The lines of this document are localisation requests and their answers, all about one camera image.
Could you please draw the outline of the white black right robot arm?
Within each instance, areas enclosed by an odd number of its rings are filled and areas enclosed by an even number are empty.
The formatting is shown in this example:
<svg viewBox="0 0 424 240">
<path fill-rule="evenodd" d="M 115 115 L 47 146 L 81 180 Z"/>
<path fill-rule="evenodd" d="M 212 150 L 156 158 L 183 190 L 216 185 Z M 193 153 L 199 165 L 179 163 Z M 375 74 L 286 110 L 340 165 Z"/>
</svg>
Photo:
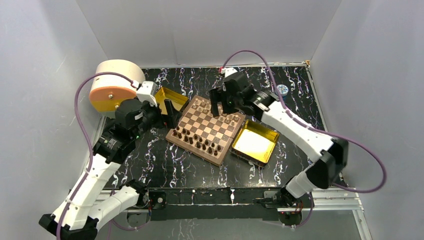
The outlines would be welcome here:
<svg viewBox="0 0 424 240">
<path fill-rule="evenodd" d="M 346 140 L 316 132 L 283 105 L 269 90 L 255 90 L 241 72 L 230 74 L 220 87 L 209 91 L 213 116 L 242 111 L 273 127 L 297 145 L 312 164 L 290 179 L 281 189 L 282 202 L 295 207 L 302 196 L 314 188 L 327 189 L 347 165 L 349 144 Z"/>
</svg>

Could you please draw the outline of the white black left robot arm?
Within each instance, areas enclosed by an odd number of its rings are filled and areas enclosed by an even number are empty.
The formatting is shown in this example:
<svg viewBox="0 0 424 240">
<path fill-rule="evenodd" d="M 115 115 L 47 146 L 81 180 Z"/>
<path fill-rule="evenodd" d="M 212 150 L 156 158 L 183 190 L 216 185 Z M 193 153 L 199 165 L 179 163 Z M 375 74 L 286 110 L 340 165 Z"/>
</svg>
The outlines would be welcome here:
<svg viewBox="0 0 424 240">
<path fill-rule="evenodd" d="M 105 127 L 95 145 L 90 146 L 88 164 L 67 198 L 53 212 L 41 216 L 39 225 L 58 240 L 94 240 L 99 230 L 130 207 L 149 208 L 153 201 L 148 187 L 135 179 L 101 203 L 96 199 L 111 176 L 136 148 L 141 134 L 151 128 L 173 129 L 182 116 L 170 99 L 151 105 L 137 98 L 124 100 L 115 118 Z"/>
</svg>

